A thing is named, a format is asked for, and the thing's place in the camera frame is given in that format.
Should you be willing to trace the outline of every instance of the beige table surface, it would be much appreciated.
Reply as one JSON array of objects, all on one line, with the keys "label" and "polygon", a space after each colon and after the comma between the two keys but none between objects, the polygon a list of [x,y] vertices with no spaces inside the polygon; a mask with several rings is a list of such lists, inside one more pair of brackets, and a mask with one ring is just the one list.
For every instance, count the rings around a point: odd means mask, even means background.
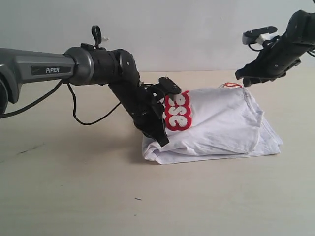
[{"label": "beige table surface", "polygon": [[[183,89],[235,82],[233,71],[143,73]],[[56,82],[24,85],[20,108]],[[92,121],[117,99],[76,87]],[[315,235],[315,69],[295,68],[250,91],[284,145],[278,156],[161,166],[144,161],[142,135],[120,107],[81,126],[66,86],[0,121],[1,236]]]}]

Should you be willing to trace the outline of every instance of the folded white shirt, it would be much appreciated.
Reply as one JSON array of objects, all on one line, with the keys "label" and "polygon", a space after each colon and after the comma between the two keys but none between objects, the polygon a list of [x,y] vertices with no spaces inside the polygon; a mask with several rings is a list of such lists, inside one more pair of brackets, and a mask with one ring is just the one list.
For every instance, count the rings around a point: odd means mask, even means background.
[{"label": "folded white shirt", "polygon": [[202,88],[165,101],[161,147],[143,138],[143,156],[160,164],[280,153],[280,137],[246,88]]}]

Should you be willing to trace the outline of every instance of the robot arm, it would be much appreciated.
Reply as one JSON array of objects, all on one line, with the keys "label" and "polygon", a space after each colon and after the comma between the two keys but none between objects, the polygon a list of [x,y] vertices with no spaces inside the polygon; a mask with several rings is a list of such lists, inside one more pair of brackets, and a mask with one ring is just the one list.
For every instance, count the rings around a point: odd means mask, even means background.
[{"label": "robot arm", "polygon": [[279,36],[276,27],[265,27],[243,33],[243,44],[260,44],[258,57],[235,72],[245,87],[284,77],[289,69],[301,63],[300,57],[315,48],[315,13],[299,10],[289,20],[286,32]]},{"label": "robot arm", "polygon": [[61,80],[59,85],[108,85],[134,121],[136,128],[161,146],[169,140],[162,118],[165,96],[181,93],[181,89],[169,78],[162,77],[159,83],[145,86],[132,54],[117,49],[100,48],[101,34],[93,26],[95,45],[81,44],[68,49],[64,54],[49,54],[12,49],[0,49],[0,118],[7,102],[16,103],[22,84]]}]

